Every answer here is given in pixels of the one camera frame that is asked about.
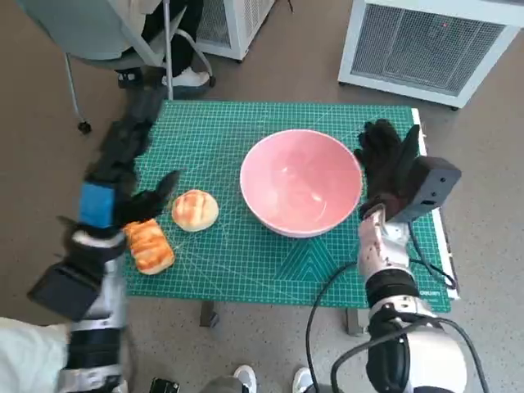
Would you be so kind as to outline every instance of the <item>bowl rim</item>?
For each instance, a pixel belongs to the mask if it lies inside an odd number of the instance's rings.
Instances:
[[[310,231],[290,230],[289,228],[284,228],[284,227],[275,225],[273,223],[268,223],[267,220],[262,219],[256,213],[255,209],[253,209],[253,206],[251,206],[250,202],[247,200],[246,194],[244,193],[244,183],[242,181],[242,174],[244,173],[244,170],[245,170],[245,167],[246,167],[246,162],[247,162],[249,156],[253,153],[253,151],[256,148],[260,148],[260,146],[264,142],[267,142],[269,139],[275,138],[275,137],[277,137],[277,136],[279,136],[279,135],[281,135],[283,133],[291,133],[291,132],[297,132],[297,131],[301,132],[301,133],[316,133],[316,134],[318,134],[318,135],[320,135],[320,136],[322,136],[324,138],[331,139],[332,141],[334,141],[336,144],[338,144],[340,147],[342,147],[349,154],[349,156],[351,157],[351,159],[355,163],[355,167],[359,171],[359,192],[358,192],[359,196],[357,198],[355,198],[355,202],[352,204],[351,208],[348,209],[348,212],[345,213],[344,216],[340,220],[338,220],[337,223],[326,225],[324,227],[321,227],[321,228],[318,228],[318,229],[315,229],[315,230],[310,230]],[[363,187],[364,187],[364,185],[363,185],[363,181],[362,181],[362,170],[360,168],[360,163],[356,159],[356,157],[353,154],[353,152],[350,149],[348,149],[347,146],[344,143],[342,143],[341,141],[339,141],[338,139],[332,137],[331,135],[327,135],[326,133],[321,133],[320,131],[315,131],[313,129],[284,129],[282,131],[277,131],[276,133],[272,133],[272,134],[268,135],[267,137],[264,137],[264,138],[260,139],[247,152],[246,156],[244,157],[244,160],[242,161],[242,165],[240,167],[240,191],[242,193],[242,198],[244,199],[244,202],[246,203],[247,207],[249,207],[249,210],[251,210],[251,213],[253,213],[256,216],[256,218],[259,219],[259,221],[262,221],[262,223],[267,224],[269,227],[276,228],[276,230],[278,230],[279,232],[282,232],[282,233],[289,233],[288,236],[290,236],[290,237],[293,237],[292,234],[298,234],[298,235],[300,235],[302,237],[307,237],[308,235],[310,235],[310,236],[317,236],[317,235],[323,234],[323,233],[325,233],[325,232],[335,228],[337,225],[341,224],[343,221],[345,221],[351,215],[351,213],[353,213],[355,211],[356,206],[359,204],[360,197],[362,196]]]

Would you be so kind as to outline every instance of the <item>chair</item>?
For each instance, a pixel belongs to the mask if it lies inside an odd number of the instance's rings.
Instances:
[[[17,0],[17,2],[23,11],[65,53],[65,66],[73,107],[79,118],[78,127],[82,133],[89,133],[91,126],[79,109],[70,63],[71,56],[91,66],[110,70],[125,70],[141,66],[166,68],[168,99],[171,100],[173,99],[173,85],[170,42],[175,34],[179,34],[190,43],[206,66],[210,74],[210,86],[215,84],[210,63],[197,49],[191,36],[178,28],[185,8],[169,22],[169,4],[164,1],[165,30],[148,43],[141,35],[145,14],[152,13],[155,7],[151,5],[156,6],[159,0],[131,0],[130,2]],[[135,52],[124,53],[130,47]]]

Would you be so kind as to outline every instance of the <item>bread roll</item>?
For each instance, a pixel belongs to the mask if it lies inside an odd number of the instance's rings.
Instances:
[[[213,225],[219,217],[219,205],[207,192],[191,190],[174,201],[171,215],[184,231],[198,232]]]
[[[154,219],[128,224],[124,231],[140,273],[158,274],[173,264],[173,250]]]

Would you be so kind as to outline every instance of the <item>wire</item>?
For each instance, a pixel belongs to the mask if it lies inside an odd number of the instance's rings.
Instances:
[[[488,384],[486,381],[486,375],[484,374],[484,370],[482,368],[481,358],[478,355],[477,350],[475,349],[475,346],[473,345],[472,339],[468,336],[466,331],[462,329],[456,322],[452,321],[451,319],[441,318],[441,317],[427,317],[427,318],[419,319],[418,321],[413,322],[410,325],[408,325],[407,327],[403,327],[402,329],[396,332],[391,332],[382,337],[375,338],[374,340],[365,342],[345,352],[340,358],[337,359],[337,361],[333,364],[331,368],[331,385],[332,385],[333,393],[341,392],[338,388],[337,372],[340,366],[342,366],[342,364],[345,363],[348,359],[357,355],[359,352],[362,352],[363,350],[368,350],[370,348],[373,348],[374,346],[378,346],[379,344],[383,342],[394,340],[397,337],[413,332],[417,328],[420,328],[422,325],[427,325],[429,323],[443,323],[445,325],[451,326],[453,329],[455,329],[458,332],[458,334],[460,334],[460,336],[464,339],[464,341],[466,341],[466,345],[468,346],[468,349],[472,354],[473,362],[475,363],[475,368],[477,369],[478,378],[482,386],[482,391],[484,393],[490,393],[490,388],[488,387]]]
[[[413,240],[413,247],[415,247],[415,251],[418,254],[418,257],[420,260],[412,260],[411,262],[414,262],[416,264],[422,264],[424,267],[426,267],[427,272],[435,279],[435,281],[441,282],[445,285],[446,288],[454,290],[457,289],[457,282],[453,277],[451,277],[449,274],[444,272],[441,268],[435,266],[434,264],[429,263],[424,254],[422,253],[422,248],[420,247],[420,243],[418,242],[417,237],[415,236],[415,232],[413,230],[413,223],[408,223],[409,227],[409,236],[411,236],[411,240]]]
[[[327,281],[327,283],[323,286],[322,291],[317,296],[317,299],[314,301],[313,308],[311,309],[311,312],[309,313],[309,319],[308,319],[308,325],[305,329],[305,355],[308,359],[308,367],[311,371],[311,379],[313,380],[313,386],[317,393],[320,392],[320,389],[318,388],[318,381],[317,377],[314,373],[314,367],[313,367],[313,359],[311,358],[311,343],[310,343],[310,335],[311,335],[311,325],[313,324],[313,318],[314,314],[317,311],[318,306],[320,305],[320,301],[322,300],[323,296],[326,294],[328,289],[331,287],[331,285],[339,278],[345,271],[349,270],[349,268],[354,268],[357,265],[356,262],[349,262],[349,264],[345,264],[341,268],[339,268]]]

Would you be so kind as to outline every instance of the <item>pink bowl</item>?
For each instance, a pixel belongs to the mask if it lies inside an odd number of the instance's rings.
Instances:
[[[246,204],[276,233],[312,237],[355,209],[362,177],[355,156],[324,133],[288,129],[262,139],[240,171]]]

